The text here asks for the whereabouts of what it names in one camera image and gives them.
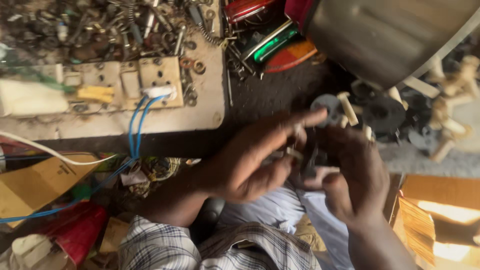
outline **brown cardboard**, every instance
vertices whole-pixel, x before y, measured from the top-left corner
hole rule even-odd
[[[406,198],[480,210],[479,179],[407,175]]]
[[[480,268],[479,247],[449,242],[460,239],[459,236],[464,236],[465,231],[459,231],[457,227],[454,230],[442,230],[440,226],[441,221],[465,226],[480,221],[480,179],[408,175],[401,190],[405,199],[430,213],[435,223],[437,241],[433,253],[436,267],[423,267],[417,260],[419,266],[425,270]]]
[[[120,242],[127,236],[129,224],[117,218],[111,217],[108,221],[105,235],[103,236],[100,253],[116,252],[120,246]]]
[[[98,160],[92,154],[69,155],[77,162]],[[0,218],[27,216],[52,202],[98,165],[72,165],[53,157],[31,167],[0,174]],[[8,223],[16,227],[21,221]]]

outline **washer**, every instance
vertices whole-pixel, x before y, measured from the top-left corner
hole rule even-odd
[[[386,97],[371,100],[364,108],[363,122],[379,133],[394,133],[405,120],[406,111],[402,103]]]
[[[317,97],[310,106],[310,110],[316,110],[320,107],[325,107],[328,112],[327,119],[317,125],[319,128],[324,128],[327,125],[336,125],[342,120],[342,104],[340,100],[334,95],[325,94]]]

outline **red object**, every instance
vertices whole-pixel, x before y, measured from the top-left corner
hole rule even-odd
[[[262,11],[267,5],[276,0],[236,0],[228,4],[223,11],[229,24],[237,23],[255,13]]]
[[[308,40],[294,42],[270,58],[265,63],[264,72],[274,73],[287,70],[309,59],[316,52],[315,45]]]
[[[287,0],[285,3],[285,15],[299,26],[302,35],[303,24],[314,1],[317,0]]]
[[[107,220],[103,207],[83,202],[59,212],[59,216],[38,233],[55,238],[75,265],[81,264]]]

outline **electrical cable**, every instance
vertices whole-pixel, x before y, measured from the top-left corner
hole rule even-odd
[[[147,105],[145,106],[145,109],[144,109],[144,112],[142,114],[142,117],[140,118],[140,122],[138,124],[138,131],[137,131],[137,148],[136,148],[136,157],[140,157],[140,142],[142,140],[142,125],[144,124],[144,120],[145,120],[145,116],[147,115],[148,113],[148,109],[150,108],[150,106],[152,104],[154,104],[155,102],[161,100],[162,98],[164,98],[166,96],[159,96],[159,97],[156,97],[154,99],[152,99],[151,101],[149,101],[147,103]]]
[[[92,156],[92,153],[69,153],[63,154],[64,156],[74,156],[74,155],[86,155]],[[0,160],[40,160],[40,159],[49,159],[53,156],[20,156],[20,155],[2,155],[0,156]]]
[[[135,160],[137,160],[140,156],[140,142],[142,140],[141,136],[140,136],[140,133],[141,133],[141,130],[142,130],[142,125],[143,125],[143,122],[144,122],[144,119],[145,119],[145,116],[147,115],[148,113],[148,109],[150,108],[150,106],[155,103],[156,101],[164,98],[166,96],[159,96],[157,98],[154,98],[152,99],[151,101],[149,101],[147,103],[147,105],[145,106],[145,109],[144,109],[144,112],[142,114],[142,117],[140,119],[140,122],[139,122],[139,126],[138,126],[138,133],[137,133],[137,146],[136,148],[134,148],[134,145],[133,145],[133,134],[132,134],[132,129],[133,129],[133,121],[135,120],[135,117],[137,116],[140,108],[142,107],[143,103],[147,100],[147,96],[144,96],[140,102],[138,103],[138,106],[137,106],[137,109],[135,110],[135,112],[133,113],[133,116],[132,116],[132,119],[130,121],[130,126],[129,126],[129,131],[128,131],[128,136],[129,136],[129,143],[130,143],[130,152],[132,154],[132,159],[127,161],[125,164],[123,164],[122,166],[120,166],[120,168],[118,168],[115,172],[113,172],[107,179],[103,180],[100,184],[98,184],[97,187],[95,187],[93,190],[92,190],[92,193],[95,193],[97,192],[98,190],[100,190],[100,188],[102,188],[105,184],[107,184],[110,180],[112,180],[113,177],[117,176],[118,174],[120,174],[124,169],[126,169],[132,162],[134,162]],[[74,165],[89,165],[89,164],[96,164],[96,163],[100,163],[100,162],[103,162],[103,161],[106,161],[108,159],[111,159],[113,158],[114,156],[116,155],[113,155],[111,157],[108,157],[106,159],[103,159],[103,160],[99,160],[99,161],[96,161],[96,162],[89,162],[89,163],[81,163],[81,162],[75,162],[73,160],[70,160],[64,156],[62,156],[60,153],[48,148],[48,147],[45,147],[41,144],[38,144],[38,143],[35,143],[35,142],[32,142],[30,140],[27,140],[27,139],[24,139],[22,137],[19,137],[19,136],[16,136],[16,135],[13,135],[13,134],[10,134],[10,133],[7,133],[7,132],[3,132],[3,131],[0,131],[0,136],[4,136],[4,137],[7,137],[7,138],[10,138],[10,139],[14,139],[14,140],[17,140],[19,142],[22,142],[22,143],[25,143],[25,144],[28,144],[28,145],[31,145],[35,148],[38,148],[40,150],[43,150],[61,160],[63,160],[64,162],[68,162],[70,164],[74,164]],[[67,209],[69,207],[72,207],[74,206],[75,204],[79,203],[81,201],[81,199],[76,199],[74,201],[72,201],[71,203],[67,204],[66,206],[64,207],[61,207],[61,208],[57,208],[57,209],[52,209],[52,210],[48,210],[48,211],[43,211],[43,212],[38,212],[38,213],[34,213],[34,214],[31,214],[31,215],[28,215],[28,216],[22,216],[22,217],[12,217],[12,218],[4,218],[4,219],[0,219],[0,223],[9,223],[9,222],[15,222],[15,221],[21,221],[21,220],[25,220],[25,219],[31,219],[31,218],[38,218],[38,217],[44,217],[44,216],[48,216],[48,215],[51,215],[51,214],[54,214],[54,213],[57,213],[57,212],[60,212],[64,209]]]
[[[132,119],[130,120],[130,126],[129,126],[129,129],[128,129],[128,140],[129,140],[129,144],[130,144],[130,155],[132,156],[132,158],[135,158],[135,149],[134,149],[134,144],[133,144],[133,134],[132,134],[132,131],[133,131],[133,121],[135,121],[135,118],[137,117],[137,114],[138,114],[138,111],[140,110],[140,108],[142,107],[142,105],[144,104],[144,102],[147,100],[148,96],[144,96],[140,102],[138,102],[138,105],[137,105],[137,109],[135,109],[135,111],[133,112],[133,115],[132,115]]]
[[[130,163],[131,163],[132,161],[133,161],[133,160],[129,160],[128,162],[126,162],[125,164],[123,164],[122,166],[120,166],[120,168],[118,168],[114,173],[112,173],[107,179],[103,180],[100,184],[98,184],[98,186],[95,187],[95,188],[92,190],[92,193],[97,192],[101,187],[103,187],[106,183],[108,183],[110,180],[112,180],[113,177],[115,177],[115,176],[117,176],[119,173],[121,173],[125,168],[127,168],[127,167],[130,165]],[[64,209],[67,209],[67,208],[69,208],[69,207],[72,207],[72,206],[74,206],[75,204],[79,203],[80,201],[81,201],[81,199],[76,199],[76,200],[72,201],[71,203],[67,204],[67,205],[64,206],[64,207],[56,208],[56,209],[52,209],[52,210],[48,210],[48,211],[43,211],[43,212],[34,213],[34,214],[31,214],[31,215],[28,215],[28,216],[0,219],[0,223],[9,223],[9,222],[21,221],[21,220],[25,220],[25,219],[32,219],[32,218],[39,218],[39,217],[48,216],[48,215],[51,215],[51,214],[55,214],[55,213],[57,213],[57,212],[60,212],[60,211],[62,211],[62,210],[64,210]]]
[[[116,155],[113,155],[111,157],[108,157],[106,159],[102,159],[102,160],[97,160],[97,161],[93,161],[93,162],[77,162],[77,161],[73,161],[69,158],[66,158],[65,156],[61,155],[59,152],[51,149],[51,148],[48,148],[46,146],[43,146],[39,143],[36,143],[36,142],[33,142],[31,140],[27,140],[25,138],[22,138],[20,136],[17,136],[15,134],[11,134],[11,133],[8,133],[8,132],[5,132],[5,131],[0,131],[0,136],[3,136],[3,137],[6,137],[6,138],[9,138],[9,139],[12,139],[12,140],[15,140],[15,141],[19,141],[21,143],[24,143],[24,144],[27,144],[27,145],[30,145],[30,146],[33,146],[37,149],[40,149],[44,152],[47,152],[48,154],[52,155],[52,156],[55,156],[57,158],[59,158],[60,160],[66,162],[66,163],[70,163],[70,164],[73,164],[73,165],[93,165],[93,164],[98,164],[98,163],[102,163],[106,160],[109,160],[111,158],[113,158],[114,156]]]

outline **spring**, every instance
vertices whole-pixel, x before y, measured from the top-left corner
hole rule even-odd
[[[157,20],[160,21],[160,23],[165,27],[165,29],[169,32],[173,32],[172,25],[168,22],[168,20],[160,13],[157,14],[156,16]]]
[[[131,0],[132,2],[128,6],[128,24],[132,25],[135,23],[135,3],[134,0]]]
[[[205,39],[217,46],[220,46],[222,44],[222,40],[212,37],[210,33],[205,29],[205,26],[203,24],[198,24],[198,27],[200,28],[200,31],[202,32],[202,35],[205,37]]]

